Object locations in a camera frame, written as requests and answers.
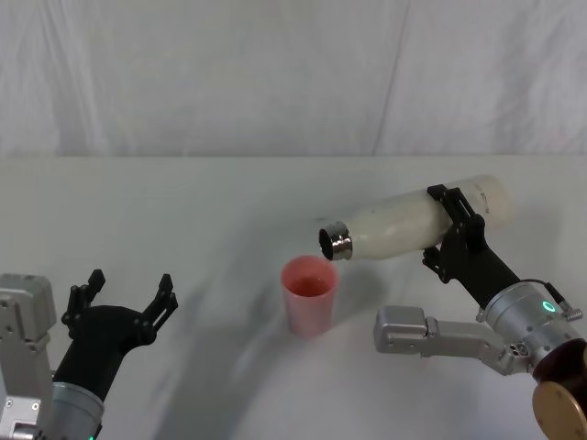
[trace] white table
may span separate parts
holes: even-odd
[[[537,439],[528,375],[476,360],[381,355],[378,307],[472,321],[473,299],[419,253],[340,262],[337,324],[284,330],[281,265],[317,253],[325,217],[383,196],[490,172],[515,203],[488,233],[521,277],[587,309],[586,158],[54,159],[0,162],[0,270],[49,277],[58,309],[94,268],[96,304],[142,310],[163,272],[180,307],[131,352],[106,400],[103,440]],[[577,328],[587,335],[585,323]],[[69,339],[51,332],[50,362]]]

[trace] wall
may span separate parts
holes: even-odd
[[[0,157],[587,150],[582,0],[0,4]]]

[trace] pink cup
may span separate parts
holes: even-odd
[[[330,328],[337,286],[337,270],[325,258],[304,255],[283,267],[283,297],[292,332],[313,337]]]

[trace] cable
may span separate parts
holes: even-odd
[[[548,291],[548,293],[550,293],[550,296],[552,296],[552,298],[554,299],[554,301],[557,304],[560,304],[563,301],[566,301],[565,300],[565,297],[562,296],[560,294],[560,292],[557,291],[557,289],[552,284],[550,284],[549,282],[545,282],[543,280],[536,280],[534,278],[527,278],[525,280],[522,280],[522,282],[535,282],[537,284],[542,284],[544,286],[544,288]]]

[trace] green indicator light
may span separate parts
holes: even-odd
[[[548,301],[543,301],[542,307],[547,309],[549,312],[556,312],[557,311],[557,308]]]

